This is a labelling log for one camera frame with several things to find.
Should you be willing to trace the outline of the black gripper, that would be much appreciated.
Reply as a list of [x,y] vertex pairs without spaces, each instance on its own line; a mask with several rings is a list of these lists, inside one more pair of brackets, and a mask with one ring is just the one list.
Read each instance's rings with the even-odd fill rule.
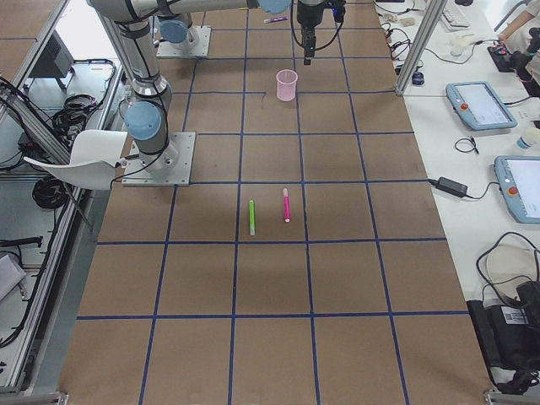
[[324,11],[333,6],[334,1],[297,2],[296,19],[300,24],[300,44],[304,49],[304,65],[311,65],[311,49],[316,48],[316,27],[322,22]]

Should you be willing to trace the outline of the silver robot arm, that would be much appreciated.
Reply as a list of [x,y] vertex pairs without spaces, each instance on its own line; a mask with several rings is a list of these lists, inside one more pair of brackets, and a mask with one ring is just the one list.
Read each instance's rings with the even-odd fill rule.
[[[239,2],[211,1],[204,10],[260,8],[269,14],[282,14],[288,9],[294,42],[303,50],[303,63],[309,66],[318,51],[332,44],[317,44],[316,27],[321,24],[324,12],[330,10],[334,22],[342,27],[345,4],[344,1],[247,1],[241,6]],[[293,20],[300,26],[301,37],[295,35]],[[208,55],[212,31],[209,26],[195,25],[189,13],[159,16],[158,21],[160,39],[154,44],[158,47],[159,58],[202,58]]]
[[115,25],[118,51],[127,57],[133,75],[135,103],[127,109],[124,122],[138,146],[139,161],[152,175],[168,174],[176,166],[180,152],[171,140],[168,110],[170,84],[159,70],[149,19],[163,20],[163,39],[181,44],[187,41],[192,12],[234,8],[260,8],[271,14],[284,11],[289,1],[90,1],[103,19]]

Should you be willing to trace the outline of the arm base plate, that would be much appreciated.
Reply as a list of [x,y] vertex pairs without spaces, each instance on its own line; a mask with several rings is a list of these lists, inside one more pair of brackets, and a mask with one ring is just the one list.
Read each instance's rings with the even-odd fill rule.
[[169,146],[154,162],[154,157],[141,154],[132,141],[130,154],[136,159],[127,162],[123,186],[188,186],[196,143],[194,132],[171,132]]
[[175,21],[165,21],[159,28],[162,41],[159,43],[157,58],[198,58],[208,55],[211,27],[192,25],[187,28]]

